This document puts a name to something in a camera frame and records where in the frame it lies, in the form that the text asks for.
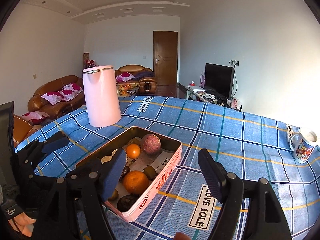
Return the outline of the person's left hand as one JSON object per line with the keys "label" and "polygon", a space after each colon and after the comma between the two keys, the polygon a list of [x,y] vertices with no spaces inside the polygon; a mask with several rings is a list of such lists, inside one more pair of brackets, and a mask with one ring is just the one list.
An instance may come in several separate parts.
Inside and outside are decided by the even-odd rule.
{"label": "person's left hand", "polygon": [[19,232],[27,237],[31,237],[33,232],[31,225],[33,225],[36,220],[30,218],[23,212],[13,219],[8,220],[8,222],[16,232]]}

